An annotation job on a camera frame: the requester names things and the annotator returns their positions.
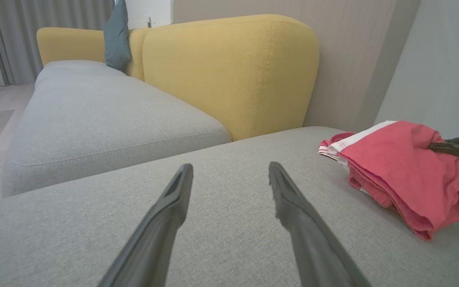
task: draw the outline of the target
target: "beige panel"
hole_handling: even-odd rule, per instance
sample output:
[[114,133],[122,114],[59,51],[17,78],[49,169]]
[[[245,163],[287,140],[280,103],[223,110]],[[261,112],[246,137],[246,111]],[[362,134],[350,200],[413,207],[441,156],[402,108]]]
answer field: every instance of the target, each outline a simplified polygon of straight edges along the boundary
[[[396,68],[413,16],[420,0],[175,0],[175,23],[226,18],[253,14],[281,14],[300,20],[312,27],[320,40],[320,67],[305,126],[328,126],[357,130],[372,125],[390,78]],[[389,29],[391,19],[395,29]],[[386,36],[396,38],[384,45]],[[383,47],[390,51],[384,53]],[[379,56],[393,57],[383,61],[381,73],[373,77]],[[369,92],[370,83],[379,85]],[[365,98],[373,105],[363,105]]]

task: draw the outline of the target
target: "blue-gray throw pillow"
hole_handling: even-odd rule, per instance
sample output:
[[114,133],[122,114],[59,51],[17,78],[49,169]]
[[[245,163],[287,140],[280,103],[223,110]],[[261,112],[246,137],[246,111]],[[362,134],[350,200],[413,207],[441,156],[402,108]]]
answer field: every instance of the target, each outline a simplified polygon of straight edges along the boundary
[[104,27],[106,65],[120,71],[124,71],[131,59],[128,22],[127,5],[125,0],[120,0]]

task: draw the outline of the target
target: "folded red garment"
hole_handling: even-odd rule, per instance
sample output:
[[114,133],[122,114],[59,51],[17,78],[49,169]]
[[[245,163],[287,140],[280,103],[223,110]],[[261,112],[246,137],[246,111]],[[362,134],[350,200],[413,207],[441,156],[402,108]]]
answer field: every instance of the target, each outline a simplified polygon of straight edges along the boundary
[[428,149],[439,132],[411,122],[383,122],[320,144],[319,154],[350,169],[349,183],[395,209],[417,236],[459,221],[459,157]]

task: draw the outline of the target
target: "yellow fabric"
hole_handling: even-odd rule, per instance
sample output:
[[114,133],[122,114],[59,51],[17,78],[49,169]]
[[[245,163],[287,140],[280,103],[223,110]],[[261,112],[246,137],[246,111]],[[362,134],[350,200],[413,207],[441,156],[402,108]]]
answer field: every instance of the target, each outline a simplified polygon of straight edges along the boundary
[[[142,81],[143,41],[149,30],[139,28],[129,31],[132,58],[126,67],[126,74]],[[103,31],[47,27],[37,31],[37,42],[43,65],[60,60],[106,62]]]
[[302,126],[319,47],[305,24],[278,15],[151,29],[146,82],[219,120],[232,140]]

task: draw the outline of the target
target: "gray sofa seat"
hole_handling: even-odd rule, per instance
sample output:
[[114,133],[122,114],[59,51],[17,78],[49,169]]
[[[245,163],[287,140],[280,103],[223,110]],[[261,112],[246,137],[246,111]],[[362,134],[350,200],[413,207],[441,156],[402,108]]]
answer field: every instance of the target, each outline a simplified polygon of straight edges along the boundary
[[211,116],[104,63],[52,62],[9,149],[2,195],[230,141]]
[[300,286],[275,218],[280,162],[373,286],[459,286],[459,223],[428,243],[317,154],[339,130],[294,129],[218,145],[0,200],[0,287],[94,287],[181,164],[194,166],[168,287]]

